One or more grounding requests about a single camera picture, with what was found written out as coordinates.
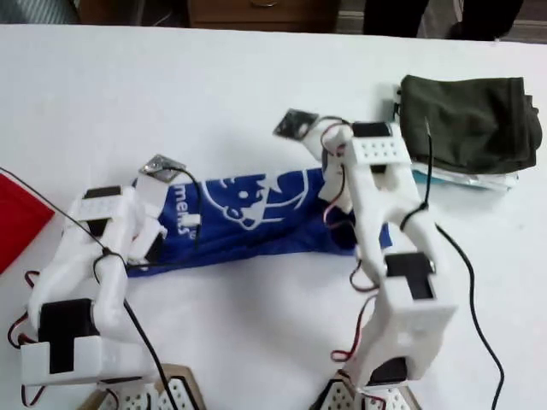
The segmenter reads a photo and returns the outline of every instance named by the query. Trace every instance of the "red object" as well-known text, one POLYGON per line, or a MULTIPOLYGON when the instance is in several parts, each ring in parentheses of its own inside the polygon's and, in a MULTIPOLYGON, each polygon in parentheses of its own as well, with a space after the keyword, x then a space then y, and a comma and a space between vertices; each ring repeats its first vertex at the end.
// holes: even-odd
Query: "red object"
POLYGON ((0 175, 0 273, 38 235, 53 213, 39 199, 0 175))

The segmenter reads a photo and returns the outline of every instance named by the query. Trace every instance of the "green cloth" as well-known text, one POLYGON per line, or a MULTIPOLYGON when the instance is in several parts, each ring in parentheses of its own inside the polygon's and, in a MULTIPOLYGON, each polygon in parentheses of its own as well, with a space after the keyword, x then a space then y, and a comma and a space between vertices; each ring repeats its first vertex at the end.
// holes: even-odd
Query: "green cloth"
POLYGON ((427 162, 425 118, 434 166, 458 173, 511 173, 536 165, 541 125, 518 79, 401 83, 401 131, 410 156, 427 162))

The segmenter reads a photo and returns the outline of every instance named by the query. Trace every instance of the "black wire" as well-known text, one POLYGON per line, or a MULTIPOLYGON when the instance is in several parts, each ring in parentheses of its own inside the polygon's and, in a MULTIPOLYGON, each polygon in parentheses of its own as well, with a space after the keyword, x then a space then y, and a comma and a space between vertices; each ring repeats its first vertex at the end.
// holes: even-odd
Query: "black wire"
MULTIPOLYGON (((23 186, 25 186, 27 189, 29 189, 31 192, 33 192, 36 196, 38 196, 39 198, 41 198, 44 202, 46 202, 47 204, 49 204, 53 209, 55 209, 55 211, 57 211, 59 214, 63 215, 65 218, 68 218, 69 220, 71 220, 74 224, 76 224, 77 226, 79 226, 79 228, 82 230, 82 231, 85 231, 90 237, 93 238, 93 240, 95 242, 97 242, 101 248, 103 249, 103 254, 101 256, 99 256, 98 258, 96 258, 94 261, 93 261, 93 276, 95 277, 95 280, 100 283, 98 277, 97 277, 97 272, 96 272, 96 266, 97 266, 97 263, 102 260, 103 258, 107 257, 107 256, 110 256, 110 255, 114 255, 114 256, 118 256, 120 259, 121 259, 121 262, 123 263, 123 266, 124 266, 124 269, 126 270, 126 274, 128 274, 127 272, 127 266, 126 266, 126 262, 124 261, 123 257, 120 255, 120 254, 116 254, 115 252, 112 252, 109 248, 107 248, 106 246, 104 246, 101 241, 99 241, 96 237, 94 237, 89 231, 87 231, 80 223, 78 223, 76 220, 74 220, 70 215, 68 215, 66 212, 64 212, 63 210, 61 210, 59 207, 57 207, 54 203, 52 203, 50 200, 48 200, 46 197, 44 197, 42 194, 40 194, 37 190, 35 190, 34 188, 32 188, 28 183, 26 183, 25 181, 23 181, 21 178, 19 178, 17 175, 15 175, 14 173, 8 171, 7 169, 5 168, 2 168, 0 167, 0 171, 2 171, 3 173, 7 173, 10 177, 12 177, 13 179, 17 180, 20 184, 22 184, 23 186)), ((185 172, 188 176, 191 177, 192 181, 195 181, 195 179, 193 178, 193 176, 190 175, 190 173, 188 172, 185 172)), ((129 302, 124 299, 124 302, 123 302, 123 306, 124 308, 126 309, 127 311, 127 314, 129 315, 129 318, 131 319, 131 321, 133 322, 133 324, 135 325, 135 328, 137 329, 137 332, 138 334, 142 337, 143 339, 143 342, 144 344, 146 345, 146 348, 150 351, 150 355, 152 356, 152 359, 154 360, 154 363, 156 364, 156 367, 157 367, 157 371, 160 373, 160 379, 162 380, 162 384, 163 384, 163 388, 167 391, 168 393, 168 397, 169 397, 169 400, 171 401, 171 405, 173 406, 173 409, 177 408, 177 402, 174 400, 173 398, 173 395, 171 393, 171 390, 169 389, 169 383, 168 383, 168 380, 165 376, 165 373, 163 372, 163 368, 162 368, 162 363, 160 362, 160 360, 158 359, 157 357, 157 354, 156 354, 156 351, 154 350, 154 347, 152 346, 152 344, 150 343, 150 340, 148 339, 148 337, 146 336, 146 333, 144 332, 142 326, 140 325, 140 323, 138 322, 138 319, 137 319, 137 316, 135 316, 135 313, 133 312, 133 310, 131 309, 131 306, 129 305, 129 302)))
MULTIPOLYGON (((431 133, 429 132, 429 125, 426 122, 426 129, 427 129, 427 136, 429 137, 429 158, 427 161, 427 187, 426 187, 426 196, 424 197, 424 201, 420 204, 420 206, 415 209, 414 211, 408 213, 401 222, 400 228, 401 231, 404 230, 404 227, 406 226, 409 219, 417 214, 420 211, 428 209, 429 206, 429 193, 431 189, 431 179, 432 179, 432 170, 433 170, 433 142, 431 138, 431 133)), ((494 398, 492 400, 492 407, 491 410, 495 410, 497 406, 497 401, 499 399, 499 395, 502 392, 503 382, 505 381, 505 372, 503 371, 502 362, 497 358, 496 354, 494 353, 494 350, 486 340, 486 337, 480 328, 479 320, 477 319, 477 312, 475 311, 475 272, 473 269, 473 265, 471 264, 471 261, 468 259, 468 256, 465 254, 463 249, 458 245, 458 243, 439 225, 435 224, 437 227, 437 231, 452 245, 452 247, 456 250, 456 252, 459 254, 459 256, 462 258, 463 263, 465 263, 465 266, 468 268, 469 271, 469 310, 471 310, 471 319, 473 320, 473 325, 475 330, 477 331, 477 334, 479 335, 480 341, 485 346, 486 350, 488 350, 488 353, 490 354, 491 358, 494 360, 494 363, 496 363, 497 369, 499 370, 499 382, 497 384, 496 393, 494 394, 494 398)))
POLYGON ((497 358, 496 354, 494 353, 494 350, 486 340, 486 337, 480 328, 479 320, 477 319, 477 313, 475 311, 475 272, 473 269, 473 265, 471 265, 471 261, 468 259, 468 256, 465 255, 465 252, 463 252, 463 249, 460 248, 460 245, 457 244, 457 242, 448 234, 446 231, 441 228, 439 225, 435 224, 437 227, 437 231, 443 237, 446 238, 446 240, 452 245, 452 247, 456 250, 456 252, 461 256, 463 263, 465 263, 465 266, 469 270, 469 309, 471 310, 471 319, 473 320, 473 324, 475 326, 475 330, 477 331, 477 334, 479 335, 480 341, 482 344, 485 345, 486 350, 488 350, 488 353, 496 363, 497 369, 499 370, 499 383, 497 384, 496 388, 496 394, 494 395, 494 399, 492 400, 492 410, 496 408, 497 400, 499 399, 499 395, 502 392, 503 382, 505 380, 505 372, 503 371, 503 366, 501 361, 497 358))
POLYGON ((37 190, 35 190, 34 188, 32 188, 29 184, 27 184, 25 181, 23 181, 21 178, 19 178, 17 175, 15 175, 14 173, 12 173, 11 171, 8 171, 6 168, 2 168, 0 167, 0 171, 2 171, 3 173, 7 173, 11 178, 15 179, 17 182, 19 182, 21 185, 23 185, 25 188, 27 188, 28 190, 30 190, 34 195, 36 195, 37 197, 39 197, 42 201, 44 201, 45 203, 47 203, 48 205, 50 205, 50 207, 52 207, 53 209, 55 209, 55 211, 57 211, 59 214, 61 214, 62 216, 64 216, 65 218, 69 219, 70 221, 72 221, 75 225, 79 226, 79 228, 84 231, 85 233, 87 233, 87 235, 90 236, 91 239, 93 239, 95 242, 97 242, 99 245, 101 245, 102 248, 104 248, 103 244, 101 243, 101 241, 99 241, 96 237, 93 236, 93 234, 91 234, 91 232, 89 232, 87 229, 85 229, 77 220, 75 220, 72 216, 70 216, 69 214, 67 214, 66 212, 62 211, 59 207, 57 207, 52 201, 50 201, 48 198, 46 198, 45 196, 43 196, 42 194, 40 194, 37 190))
MULTIPOLYGON (((95 277, 95 280, 98 284, 100 284, 100 280, 97 276, 97 263, 101 261, 102 259, 106 258, 107 256, 117 256, 121 259, 121 263, 123 264, 124 269, 126 270, 126 274, 129 272, 127 271, 126 263, 123 259, 123 257, 120 254, 117 254, 115 252, 112 252, 108 248, 103 249, 103 254, 96 258, 93 261, 93 276, 95 277)), ((129 315, 129 319, 133 322, 135 328, 137 329, 138 334, 143 339, 144 344, 146 345, 146 348, 150 351, 150 355, 152 356, 152 360, 156 364, 157 371, 160 373, 160 379, 162 380, 163 388, 167 391, 169 401, 171 401, 171 406, 173 406, 173 409, 178 408, 177 402, 174 400, 173 394, 171 393, 171 389, 169 388, 169 382, 168 378, 165 376, 165 372, 163 371, 162 363, 160 362, 160 359, 157 357, 157 353, 154 350, 154 346, 152 346, 152 343, 150 342, 150 339, 146 335, 146 332, 144 331, 143 327, 138 322, 137 316, 133 312, 133 309, 131 308, 131 305, 127 301, 127 299, 123 300, 123 307, 126 309, 127 314, 129 315)))
MULTIPOLYGON (((162 169, 155 171, 154 173, 160 173, 161 171, 177 171, 179 173, 183 173, 188 178, 191 179, 192 184, 194 185, 194 188, 197 193, 197 211, 200 215, 200 223, 198 226, 196 226, 196 237, 194 238, 194 250, 197 250, 199 247, 199 238, 201 235, 202 225, 203 225, 203 193, 201 190, 200 184, 197 182, 196 178, 187 170, 181 167, 163 167, 162 169)), ((139 264, 127 264, 127 269, 143 269, 146 267, 182 267, 186 261, 188 260, 188 257, 175 262, 151 262, 151 263, 139 263, 139 264)))
POLYGON ((105 391, 108 394, 112 395, 112 397, 114 397, 114 401, 116 403, 116 410, 119 410, 119 408, 120 408, 120 399, 118 399, 118 395, 112 389, 106 389, 105 391))
POLYGON ((420 206, 416 208, 414 211, 409 212, 406 214, 401 221, 401 225, 399 226, 399 229, 401 231, 404 231, 404 228, 407 225, 407 222, 409 222, 410 218, 412 218, 414 215, 418 214, 421 211, 425 211, 429 209, 429 193, 431 192, 431 179, 433 174, 433 140, 431 138, 431 133, 429 132, 429 125, 426 121, 426 133, 427 133, 427 140, 429 142, 429 155, 427 156, 427 182, 426 182, 426 195, 424 196, 424 200, 421 202, 420 206))

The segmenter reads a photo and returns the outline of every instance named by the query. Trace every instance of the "cable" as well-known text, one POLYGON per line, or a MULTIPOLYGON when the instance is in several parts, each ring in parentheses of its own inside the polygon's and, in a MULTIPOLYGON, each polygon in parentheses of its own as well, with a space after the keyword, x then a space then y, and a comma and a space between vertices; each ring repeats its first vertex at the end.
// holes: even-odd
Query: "cable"
POLYGON ((356 334, 353 337, 353 344, 351 345, 351 349, 348 350, 333 350, 331 352, 331 360, 336 363, 345 363, 349 359, 353 357, 357 350, 357 345, 359 344, 359 335, 361 333, 361 322, 362 322, 362 315, 365 312, 365 308, 367 305, 372 301, 377 294, 370 296, 365 303, 362 305, 361 311, 359 312, 359 316, 357 316, 357 324, 356 324, 356 334))
MULTIPOLYGON (((382 399, 381 397, 378 397, 376 395, 365 395, 365 399, 372 399, 372 400, 376 400, 376 401, 379 401, 380 403, 382 403, 382 407, 380 408, 380 410, 386 410, 387 409, 387 402, 385 401, 385 399, 382 399)), ((367 400, 364 400, 363 403, 365 404, 365 406, 367 405, 367 400)))
POLYGON ((15 175, 14 173, 8 171, 6 168, 2 168, 0 167, 0 171, 2 171, 3 173, 7 173, 11 178, 15 179, 17 182, 19 182, 21 185, 23 185, 25 188, 27 188, 28 190, 30 190, 34 195, 36 195, 38 198, 40 198, 42 201, 44 201, 45 203, 47 203, 48 205, 50 205, 50 207, 52 207, 53 209, 55 209, 55 211, 57 211, 59 214, 61 214, 62 216, 64 216, 65 218, 67 218, 68 220, 70 220, 71 222, 73 222, 75 225, 79 226, 79 228, 84 231, 85 233, 87 233, 87 235, 89 235, 89 237, 91 239, 93 239, 95 242, 97 242, 102 248, 103 248, 103 244, 96 238, 94 237, 91 232, 89 232, 88 230, 86 230, 77 220, 75 220, 73 217, 71 217, 69 214, 67 214, 66 212, 62 211, 59 207, 57 207, 52 201, 50 201, 48 198, 46 198, 45 196, 43 196, 42 194, 40 194, 37 190, 35 190, 34 188, 32 188, 29 184, 27 184, 25 181, 23 181, 21 178, 19 178, 17 175, 15 175))
MULTIPOLYGON (((93 261, 93 276, 95 277, 95 280, 97 281, 98 284, 100 284, 101 281, 99 280, 97 276, 97 263, 101 261, 102 259, 106 258, 107 256, 117 256, 118 258, 120 258, 121 263, 123 264, 123 267, 126 270, 126 274, 129 273, 127 271, 127 266, 123 257, 120 254, 112 252, 110 249, 105 247, 103 248, 103 254, 93 261)), ((144 344, 146 345, 146 348, 149 350, 150 355, 152 356, 152 360, 156 364, 157 371, 158 373, 160 373, 160 379, 162 380, 163 388, 166 390, 168 394, 168 398, 169 398, 169 401, 171 402, 171 406, 173 406, 173 408, 177 408, 177 402, 174 400, 173 394, 171 393, 171 389, 169 388, 169 382, 167 377, 165 376, 165 372, 163 371, 162 363, 160 362, 160 359, 157 357, 157 353, 154 350, 152 343, 150 343, 150 340, 148 336, 146 335, 146 332, 144 331, 143 327, 138 322, 137 316, 133 312, 133 309, 131 308, 131 305, 129 304, 127 299, 123 300, 123 307, 126 309, 127 314, 129 315, 129 319, 131 319, 131 321, 133 322, 135 328, 137 329, 138 334, 141 336, 144 344)))
POLYGON ((17 341, 19 342, 19 344, 15 343, 12 337, 12 334, 14 330, 17 329, 27 319, 28 319, 28 312, 24 312, 8 329, 8 342, 15 349, 18 349, 18 350, 21 349, 21 342, 19 341, 19 338, 17 338, 17 341))
POLYGON ((356 268, 350 274, 351 287, 359 293, 368 293, 368 292, 372 292, 373 290, 377 290, 379 286, 376 284, 373 284, 372 286, 368 286, 367 288, 363 288, 353 282, 353 277, 357 274, 357 272, 359 272, 359 270, 361 269, 361 265, 362 265, 362 260, 360 259, 357 262, 356 268))
MULTIPOLYGON (((126 273, 127 273, 127 265, 123 259, 123 257, 121 257, 120 254, 116 254, 115 252, 112 252, 109 248, 107 248, 106 246, 104 246, 101 241, 99 241, 96 237, 94 237, 89 231, 87 231, 80 223, 78 223, 76 220, 74 220, 72 217, 70 217, 70 215, 68 215, 66 212, 64 212, 63 210, 61 210, 59 207, 57 207, 54 203, 52 203, 50 200, 48 200, 47 198, 45 198, 42 194, 40 194, 37 190, 35 190, 34 188, 32 188, 28 183, 26 183, 25 181, 23 181, 21 178, 19 178, 17 175, 13 174, 12 172, 6 170, 5 168, 2 168, 0 167, 0 171, 4 172, 4 173, 7 173, 9 176, 11 176, 12 178, 14 178, 15 180, 17 180, 20 184, 22 184, 23 186, 25 186, 27 189, 29 189, 31 192, 33 192, 36 196, 38 196, 39 198, 41 198, 44 202, 46 202, 47 204, 49 204, 53 209, 55 209, 55 211, 57 211, 59 214, 63 215, 65 218, 68 218, 69 220, 71 220, 74 224, 76 224, 76 226, 78 226, 82 231, 85 231, 95 242, 97 242, 100 246, 101 246, 101 249, 103 250, 103 254, 101 256, 99 256, 94 262, 93 262, 93 275, 95 276, 95 279, 98 281, 98 278, 97 278, 97 273, 95 272, 95 267, 98 263, 98 261, 100 261, 102 258, 108 256, 108 255, 116 255, 118 256, 120 259, 121 259, 121 262, 123 263, 123 266, 124 266, 124 269, 126 270, 126 273)), ((193 176, 188 173, 188 172, 185 172, 188 176, 190 176, 190 178, 192 179, 193 182, 197 183, 197 181, 193 178, 193 176)), ((168 397, 169 397, 169 400, 171 401, 171 405, 173 406, 173 408, 177 408, 177 404, 176 404, 176 401, 174 400, 173 398, 173 395, 171 393, 171 390, 169 389, 169 384, 168 384, 168 380, 167 378, 165 377, 165 373, 163 372, 163 368, 162 368, 162 363, 160 362, 160 360, 158 359, 157 357, 157 354, 156 354, 156 351, 154 350, 154 347, 152 346, 152 344, 150 343, 150 340, 148 339, 148 337, 146 336, 146 333, 144 332, 143 328, 141 327, 140 323, 138 322, 137 320, 137 317, 135 316, 135 313, 133 312, 133 310, 131 309, 131 306, 129 305, 129 303, 127 302, 127 300, 124 299, 124 308, 126 309, 127 311, 127 314, 129 315, 129 318, 131 319, 131 321, 133 322, 133 324, 135 325, 135 327, 137 328, 137 332, 138 334, 142 337, 143 339, 143 342, 144 344, 146 345, 146 348, 150 351, 150 355, 152 356, 152 359, 154 360, 154 363, 156 364, 156 367, 157 367, 157 371, 160 373, 160 379, 162 380, 162 384, 163 384, 163 387, 164 389, 167 391, 168 393, 168 397)), ((31 401, 31 404, 30 406, 33 406, 33 404, 36 403, 36 401, 38 401, 39 397, 42 395, 42 393, 44 392, 44 386, 42 386, 42 388, 40 388, 40 390, 38 391, 38 394, 37 396, 31 401)), ((21 386, 21 399, 23 400, 23 404, 26 406, 26 395, 25 395, 25 386, 21 386)))
MULTIPOLYGON (((200 224, 196 226, 196 237, 194 238, 194 249, 197 250, 199 247, 199 238, 201 236, 201 230, 203 225, 203 193, 201 190, 200 184, 197 182, 196 177, 194 177, 189 171, 185 170, 181 167, 163 167, 162 169, 153 172, 154 173, 160 173, 161 171, 176 171, 179 173, 185 174, 188 178, 191 179, 192 184, 194 185, 194 189, 197 193, 197 211, 200 215, 200 224)), ((143 269, 147 267, 181 267, 184 265, 184 263, 187 261, 188 257, 175 262, 151 262, 151 263, 140 263, 140 264, 127 264, 127 270, 132 269, 143 269)))
POLYGON ((40 386, 38 389, 38 393, 34 396, 34 398, 31 400, 30 403, 26 402, 26 387, 24 384, 21 385, 21 402, 23 403, 23 406, 25 407, 33 407, 36 403, 38 403, 38 400, 40 400, 40 397, 44 393, 45 386, 40 386))
POLYGON ((347 126, 351 126, 351 123, 347 120, 345 120, 342 117, 338 117, 337 115, 325 115, 323 117, 319 117, 315 122, 306 130, 306 132, 302 135, 302 139, 306 138, 308 134, 314 130, 321 122, 323 121, 338 121, 341 122, 347 126))
POLYGON ((345 167, 342 164, 340 165, 340 167, 342 168, 342 184, 340 185, 340 190, 338 191, 338 194, 336 194, 336 196, 329 202, 329 204, 327 205, 327 207, 323 211, 323 224, 325 224, 325 226, 328 229, 338 228, 339 226, 342 225, 340 222, 336 222, 334 224, 329 225, 328 222, 326 221, 326 217, 336 207, 336 202, 344 194, 344 189, 345 189, 345 167))
POLYGON ((118 395, 112 389, 106 389, 105 391, 108 394, 110 394, 112 397, 114 397, 114 401, 116 403, 116 410, 119 410, 119 408, 120 408, 120 399, 118 398, 118 395))
POLYGON ((427 156, 426 195, 424 196, 424 200, 421 202, 418 208, 416 208, 414 211, 409 212, 408 214, 404 216, 403 220, 401 221, 401 225, 399 226, 399 229, 401 231, 404 231, 404 228, 406 227, 410 218, 412 218, 414 215, 418 214, 421 211, 425 211, 429 209, 429 193, 431 191, 431 178, 433 173, 433 140, 431 138, 431 132, 429 130, 429 122, 427 122, 427 118, 426 118, 426 133, 427 133, 427 140, 429 143, 429 155, 427 156))
POLYGON ((335 122, 334 124, 331 124, 330 126, 328 126, 327 128, 325 128, 325 131, 323 131, 323 133, 321 134, 320 138, 319 138, 319 141, 321 142, 321 147, 323 147, 323 149, 331 156, 336 156, 339 154, 338 152, 338 149, 340 147, 337 147, 336 149, 336 155, 333 154, 333 152, 331 152, 331 150, 329 150, 329 148, 326 147, 325 145, 325 137, 326 135, 328 134, 329 131, 331 131, 335 126, 349 126, 351 127, 351 124, 347 124, 345 122, 335 122))
POLYGON ((40 272, 38 272, 38 271, 26 271, 25 272, 25 281, 31 288, 33 288, 34 287, 34 281, 31 279, 31 276, 40 276, 40 272))
POLYGON ((488 353, 490 354, 491 358, 494 360, 494 363, 496 363, 497 369, 499 371, 499 383, 497 384, 496 393, 494 395, 494 398, 492 400, 492 410, 496 408, 497 400, 499 399, 499 395, 502 392, 503 382, 505 381, 505 372, 503 371, 502 362, 497 358, 496 354, 494 353, 494 350, 486 340, 486 337, 480 328, 479 320, 477 319, 477 312, 475 311, 475 272, 473 269, 473 265, 471 265, 471 261, 468 259, 468 256, 465 254, 462 248, 460 248, 460 245, 439 225, 435 224, 437 227, 437 231, 443 237, 452 245, 452 247, 456 250, 456 252, 460 255, 460 257, 463 260, 463 263, 465 263, 465 266, 468 268, 469 271, 469 309, 471 310, 471 319, 473 320, 473 325, 475 326, 475 330, 477 331, 477 334, 479 335, 480 341, 482 344, 485 345, 486 350, 488 350, 488 353))
MULTIPOLYGON (((433 142, 431 138, 431 132, 429 129, 429 123, 426 119, 426 131, 427 136, 429 137, 429 157, 427 161, 427 187, 426 187, 426 196, 424 197, 424 201, 422 204, 415 209, 414 211, 410 212, 403 218, 403 222, 401 222, 400 228, 401 231, 404 230, 404 227, 406 226, 406 223, 409 221, 409 219, 420 212, 421 210, 425 210, 428 207, 429 203, 429 193, 431 189, 431 179, 432 179, 432 169, 433 169, 433 142)), ((485 346, 486 350, 490 354, 491 358, 494 360, 494 363, 496 363, 497 369, 499 371, 499 382, 496 387, 496 393, 494 394, 494 398, 492 399, 492 406, 491 410, 495 410, 497 406, 497 401, 499 399, 499 396, 502 392, 503 383, 505 381, 505 371, 503 370, 502 362, 497 358, 496 354, 494 353, 494 350, 486 340, 486 337, 480 327, 479 320, 477 319, 477 312, 475 310, 475 272, 473 269, 473 265, 471 264, 471 261, 469 260, 468 256, 465 254, 463 249, 458 245, 458 243, 438 224, 435 224, 437 231, 452 245, 452 247, 456 250, 456 252, 459 254, 459 256, 462 258, 463 263, 468 269, 469 272, 469 310, 471 311, 471 319, 473 321, 473 325, 475 330, 477 331, 477 334, 479 335, 480 341, 485 346)))
POLYGON ((151 26, 152 27, 156 27, 156 26, 159 26, 160 24, 162 24, 165 20, 167 20, 169 17, 171 17, 173 15, 173 11, 171 10, 169 13, 167 13, 166 15, 164 15, 160 20, 158 20, 157 22, 155 22, 154 24, 152 24, 151 26))

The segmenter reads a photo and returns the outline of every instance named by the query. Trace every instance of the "blue cloth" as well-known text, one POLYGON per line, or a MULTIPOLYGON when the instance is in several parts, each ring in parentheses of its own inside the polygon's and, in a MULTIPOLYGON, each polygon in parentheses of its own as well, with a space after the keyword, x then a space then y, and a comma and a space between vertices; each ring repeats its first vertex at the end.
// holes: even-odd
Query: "blue cloth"
MULTIPOLYGON (((317 197, 323 186, 319 168, 281 175, 249 175, 201 183, 202 229, 194 249, 196 228, 179 225, 180 217, 197 214, 192 184, 169 188, 160 223, 168 229, 160 262, 184 261, 180 267, 199 267, 256 255, 325 252, 353 255, 356 240, 350 225, 329 230, 322 221, 327 202, 317 197)), ((329 222, 355 220, 335 208, 329 222)), ((387 225, 379 235, 391 246, 387 225)), ((148 276, 178 267, 132 269, 130 276, 148 276)))

